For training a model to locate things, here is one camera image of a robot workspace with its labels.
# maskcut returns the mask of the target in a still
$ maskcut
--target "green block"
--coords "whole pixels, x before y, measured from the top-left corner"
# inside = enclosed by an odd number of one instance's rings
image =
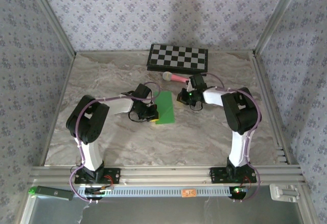
[[[159,120],[157,120],[155,124],[175,123],[172,92],[161,91],[154,103],[157,105],[157,111],[159,113]]]

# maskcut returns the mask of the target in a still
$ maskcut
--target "chessboard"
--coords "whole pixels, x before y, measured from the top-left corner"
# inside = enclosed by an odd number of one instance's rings
[[[208,49],[152,44],[148,71],[198,74],[208,70]]]

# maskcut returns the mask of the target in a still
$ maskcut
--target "pink microphone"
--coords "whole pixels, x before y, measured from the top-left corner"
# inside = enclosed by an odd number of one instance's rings
[[[189,81],[187,77],[180,77],[175,74],[172,74],[171,72],[164,72],[162,78],[166,81],[176,81],[176,82],[184,82],[184,83]]]

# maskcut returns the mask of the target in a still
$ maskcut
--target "floral wallpaper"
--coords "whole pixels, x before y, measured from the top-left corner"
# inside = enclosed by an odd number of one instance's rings
[[[48,0],[75,51],[254,49],[278,0]]]
[[[293,0],[262,53],[290,147],[327,223],[327,0]]]
[[[0,223],[38,165],[70,58],[35,0],[0,0]]]

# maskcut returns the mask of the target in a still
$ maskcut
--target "red wire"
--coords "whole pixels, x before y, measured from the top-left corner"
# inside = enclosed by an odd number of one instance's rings
[[[250,187],[249,187],[249,189],[250,189],[251,188],[251,181],[250,181],[249,177],[245,176],[244,178],[247,179],[250,182]]]
[[[247,177],[247,176],[243,177],[243,182],[242,182],[242,184],[240,184],[239,187],[243,186],[245,179],[247,179],[250,182],[250,187],[249,187],[249,189],[250,189],[251,188],[251,181],[250,181],[249,177]]]
[[[112,180],[111,176],[107,174],[104,177],[109,179],[110,180],[110,186],[113,186],[113,180]]]

